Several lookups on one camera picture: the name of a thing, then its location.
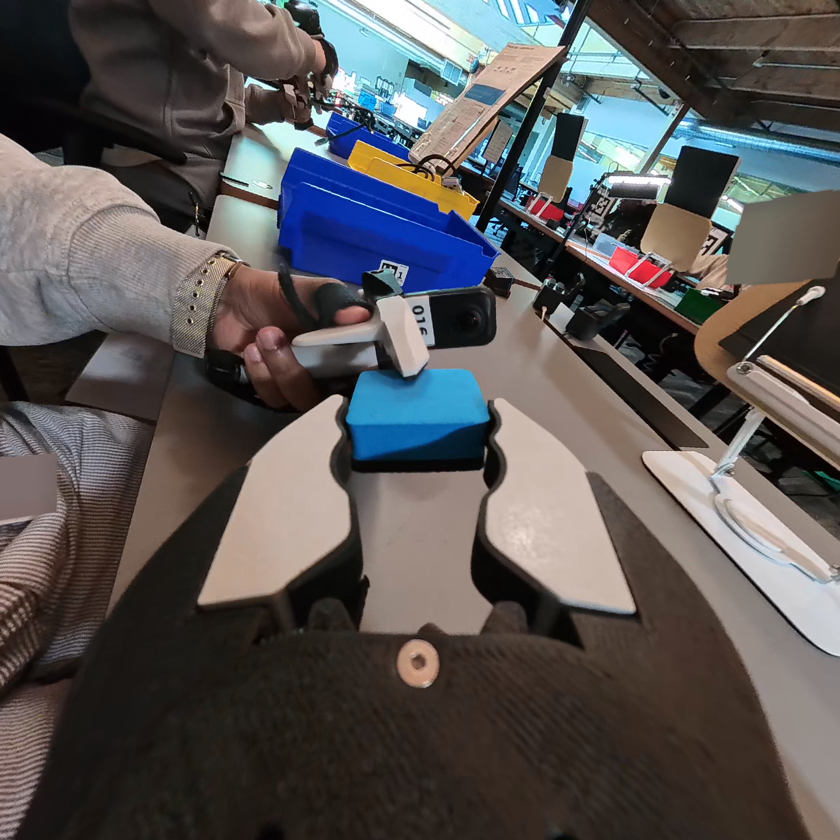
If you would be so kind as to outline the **silver mesh watch band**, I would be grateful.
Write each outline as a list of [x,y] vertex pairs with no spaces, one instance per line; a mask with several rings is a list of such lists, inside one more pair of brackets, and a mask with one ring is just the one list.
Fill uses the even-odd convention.
[[205,356],[224,289],[244,263],[222,250],[185,277],[176,291],[171,317],[171,345],[175,352],[197,359]]

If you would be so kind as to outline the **blue and black eraser block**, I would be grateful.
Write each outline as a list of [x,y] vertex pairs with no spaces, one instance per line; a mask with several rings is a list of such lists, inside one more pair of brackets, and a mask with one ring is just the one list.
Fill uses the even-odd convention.
[[468,370],[367,371],[345,423],[357,472],[459,471],[484,465],[490,413]]

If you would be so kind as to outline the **black board with cardboard backing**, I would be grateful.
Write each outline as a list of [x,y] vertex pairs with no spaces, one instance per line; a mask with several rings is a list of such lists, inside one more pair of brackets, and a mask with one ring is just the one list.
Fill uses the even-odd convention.
[[566,112],[556,117],[551,151],[539,180],[539,194],[548,196],[552,203],[564,198],[586,123],[582,114]]
[[735,154],[683,146],[665,200],[642,235],[642,253],[662,258],[671,270],[687,272],[707,241],[711,217],[740,163]]
[[790,316],[759,347],[814,383],[838,394],[839,278],[742,286],[740,293],[712,314],[699,328],[694,351],[701,368],[718,383],[752,406],[767,410],[769,420],[782,417],[728,378],[728,370],[782,317],[798,298],[813,287],[825,293]]

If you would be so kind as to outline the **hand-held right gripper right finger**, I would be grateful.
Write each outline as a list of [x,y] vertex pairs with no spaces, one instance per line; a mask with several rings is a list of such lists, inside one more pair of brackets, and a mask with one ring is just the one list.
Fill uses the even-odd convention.
[[490,602],[505,583],[577,611],[632,616],[637,608],[588,473],[572,452],[508,400],[493,420],[487,493],[479,506],[472,578]]

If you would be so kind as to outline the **green plastic bin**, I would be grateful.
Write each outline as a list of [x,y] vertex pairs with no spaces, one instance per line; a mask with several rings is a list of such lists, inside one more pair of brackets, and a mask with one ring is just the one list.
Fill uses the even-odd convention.
[[706,294],[706,291],[706,289],[687,290],[676,305],[675,312],[696,325],[703,324],[728,303],[725,296],[717,293],[714,295]]

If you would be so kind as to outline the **person's clothed body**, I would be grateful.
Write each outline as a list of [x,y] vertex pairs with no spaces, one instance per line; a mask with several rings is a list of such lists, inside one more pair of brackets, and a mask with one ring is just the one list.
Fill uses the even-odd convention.
[[152,434],[82,407],[2,406],[2,456],[57,461],[56,510],[2,525],[2,838],[24,819],[71,672],[106,614]]

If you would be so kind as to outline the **plain blue plastic bin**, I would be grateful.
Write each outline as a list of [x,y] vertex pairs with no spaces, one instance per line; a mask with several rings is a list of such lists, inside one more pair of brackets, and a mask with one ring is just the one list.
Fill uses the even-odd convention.
[[408,162],[410,159],[407,147],[390,140],[382,133],[367,129],[362,124],[345,118],[340,112],[333,112],[330,115],[325,132],[329,151],[345,160],[349,159],[357,142],[369,144],[400,161]]

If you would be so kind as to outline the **long wooden table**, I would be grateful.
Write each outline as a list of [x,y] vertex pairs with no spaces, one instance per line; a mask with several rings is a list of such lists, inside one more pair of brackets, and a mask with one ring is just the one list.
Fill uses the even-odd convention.
[[677,312],[676,306],[673,305],[672,301],[664,292],[661,290],[651,290],[650,287],[643,286],[624,276],[624,274],[610,265],[609,260],[605,256],[601,255],[594,248],[591,248],[581,238],[572,237],[569,240],[564,240],[564,236],[559,231],[542,224],[536,217],[524,211],[519,205],[510,203],[504,198],[500,199],[497,207],[520,219],[525,225],[537,233],[548,236],[557,244],[558,248],[562,248],[571,253],[573,257],[608,279],[611,284],[619,286],[634,298],[643,301],[645,305],[656,310],[681,329],[688,331],[692,335],[697,335],[700,325]]

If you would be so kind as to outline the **black board on white stand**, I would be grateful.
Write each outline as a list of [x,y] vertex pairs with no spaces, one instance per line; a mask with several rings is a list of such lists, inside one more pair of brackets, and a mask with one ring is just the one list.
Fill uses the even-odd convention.
[[[784,291],[792,293],[792,304],[740,359],[720,346],[727,332],[739,329],[737,318],[748,322]],[[788,623],[813,646],[838,657],[838,564],[825,560],[735,477],[742,451],[767,419],[838,467],[838,391],[760,354],[792,313],[814,309],[825,294],[825,286],[815,283],[752,287],[709,318],[697,334],[697,358],[710,373],[722,375],[749,410],[717,463],[688,451],[649,451],[643,462]]]

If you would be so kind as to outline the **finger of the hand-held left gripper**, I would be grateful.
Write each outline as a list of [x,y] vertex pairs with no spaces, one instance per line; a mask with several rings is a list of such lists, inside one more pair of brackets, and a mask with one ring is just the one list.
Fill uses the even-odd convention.
[[405,298],[381,298],[380,321],[380,343],[400,376],[410,379],[421,374],[428,365],[429,350]]

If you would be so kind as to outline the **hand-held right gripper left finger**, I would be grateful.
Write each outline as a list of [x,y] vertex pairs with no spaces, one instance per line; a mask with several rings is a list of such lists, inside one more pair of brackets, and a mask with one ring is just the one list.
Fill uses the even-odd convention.
[[336,460],[346,404],[331,395],[248,462],[197,606],[279,606],[292,584],[351,546],[353,506]]

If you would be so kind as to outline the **black battery charger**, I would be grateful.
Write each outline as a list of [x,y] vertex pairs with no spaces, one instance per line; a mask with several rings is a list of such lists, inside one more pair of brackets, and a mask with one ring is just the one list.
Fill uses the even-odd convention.
[[569,307],[574,303],[584,287],[585,277],[581,272],[567,277],[564,282],[546,280],[532,302],[532,309],[542,319],[546,319],[559,307]]
[[612,326],[629,312],[627,302],[610,303],[600,300],[574,310],[564,334],[579,341],[593,340],[604,329]]

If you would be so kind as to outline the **yellow plastic bin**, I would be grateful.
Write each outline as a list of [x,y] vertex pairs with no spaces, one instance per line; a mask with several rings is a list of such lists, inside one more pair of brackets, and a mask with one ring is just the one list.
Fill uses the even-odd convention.
[[357,172],[427,199],[442,213],[454,212],[466,221],[475,215],[480,203],[463,190],[456,176],[433,174],[429,165],[402,161],[362,140],[354,144],[348,163]]

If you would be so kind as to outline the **black metal pole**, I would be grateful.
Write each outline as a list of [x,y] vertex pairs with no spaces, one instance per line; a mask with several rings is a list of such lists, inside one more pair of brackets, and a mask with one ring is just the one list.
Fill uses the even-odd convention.
[[529,139],[530,133],[537,121],[538,116],[543,109],[546,97],[549,90],[553,87],[564,62],[568,58],[569,52],[572,48],[574,40],[581,30],[581,27],[592,8],[592,1],[575,1],[572,6],[572,15],[568,24],[564,27],[562,36],[560,37],[559,47],[561,48],[561,56],[546,69],[539,77],[539,84],[534,93],[528,110],[523,118],[519,131],[517,132],[507,159],[500,169],[499,176],[494,181],[493,186],[487,195],[487,198],[481,208],[476,228],[484,233],[490,223],[490,220],[497,209],[497,205],[501,200],[505,188],[515,172],[526,142]]

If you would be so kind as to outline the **person's left hand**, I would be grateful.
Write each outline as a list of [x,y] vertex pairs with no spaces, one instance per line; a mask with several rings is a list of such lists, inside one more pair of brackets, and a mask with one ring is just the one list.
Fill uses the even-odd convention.
[[248,403],[282,413],[305,413],[332,395],[351,396],[355,375],[315,380],[295,357],[293,339],[309,331],[276,271],[238,266],[213,315],[206,375]]

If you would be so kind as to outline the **printed cardboard sign board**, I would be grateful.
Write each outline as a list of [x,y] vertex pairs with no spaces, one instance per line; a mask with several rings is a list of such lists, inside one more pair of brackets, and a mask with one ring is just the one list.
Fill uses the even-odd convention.
[[438,165],[460,165],[492,130],[501,111],[560,64],[566,52],[560,46],[508,44],[415,142],[410,161],[432,156]]

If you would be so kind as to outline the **black desk lamp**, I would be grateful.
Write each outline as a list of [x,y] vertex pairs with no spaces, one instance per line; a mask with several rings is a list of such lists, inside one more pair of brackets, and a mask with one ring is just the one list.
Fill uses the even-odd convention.
[[655,201],[667,184],[669,178],[661,175],[639,175],[625,171],[604,173],[592,184],[584,203],[572,215],[553,258],[560,257],[562,249],[579,228],[587,225],[597,228],[602,225],[616,202]]

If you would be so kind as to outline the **blue plastic bin with tag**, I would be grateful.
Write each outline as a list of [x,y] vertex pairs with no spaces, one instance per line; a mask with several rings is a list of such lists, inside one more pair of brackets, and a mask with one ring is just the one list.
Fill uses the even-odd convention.
[[456,212],[301,148],[281,180],[278,228],[294,270],[359,285],[393,269],[405,293],[477,286],[500,253]]

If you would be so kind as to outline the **person's left forearm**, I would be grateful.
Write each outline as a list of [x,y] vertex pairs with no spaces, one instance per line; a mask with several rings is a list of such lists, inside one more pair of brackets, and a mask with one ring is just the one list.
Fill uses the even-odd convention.
[[229,252],[163,226],[110,174],[50,166],[2,136],[3,345],[45,345],[101,330],[172,347],[178,287],[222,250]]

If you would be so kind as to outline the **black office chair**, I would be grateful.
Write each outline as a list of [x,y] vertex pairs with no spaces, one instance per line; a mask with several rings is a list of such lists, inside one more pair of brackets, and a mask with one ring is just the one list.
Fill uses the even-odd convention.
[[80,105],[88,63],[72,37],[68,2],[1,2],[2,134],[32,152],[60,147],[71,165],[96,167],[120,145],[173,164],[170,143]]

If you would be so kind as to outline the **grey desk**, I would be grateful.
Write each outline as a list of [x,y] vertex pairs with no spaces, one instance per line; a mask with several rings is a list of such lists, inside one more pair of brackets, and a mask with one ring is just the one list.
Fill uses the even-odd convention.
[[[508,255],[517,278],[498,302],[485,348],[437,351],[433,366],[469,369],[485,397],[501,397],[602,476],[681,564],[736,645],[764,711],[808,832],[838,838],[838,658],[812,646],[708,538],[643,464],[669,448],[532,309],[537,281]],[[210,385],[199,360],[168,354],[150,454],[115,579],[113,609],[162,543],[231,472],[280,428],[282,415]],[[353,474],[364,569],[362,626],[480,628],[490,606],[469,561],[485,485],[479,471]]]

